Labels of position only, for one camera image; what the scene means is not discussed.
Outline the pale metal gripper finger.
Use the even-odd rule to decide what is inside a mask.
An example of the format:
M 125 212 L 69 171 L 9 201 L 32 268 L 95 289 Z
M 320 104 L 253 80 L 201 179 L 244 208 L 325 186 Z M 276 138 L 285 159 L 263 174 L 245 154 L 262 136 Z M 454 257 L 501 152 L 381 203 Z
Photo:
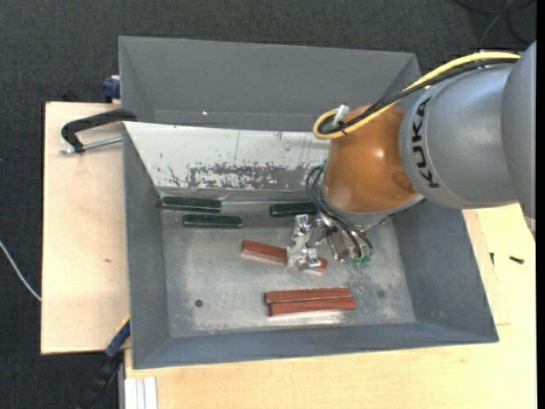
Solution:
M 309 228 L 310 224 L 308 214 L 300 214 L 295 216 L 290 246 L 292 252 L 298 252 L 306 246 Z
M 290 251 L 288 253 L 288 264 L 298 271 L 321 269 L 321 261 L 315 248 Z

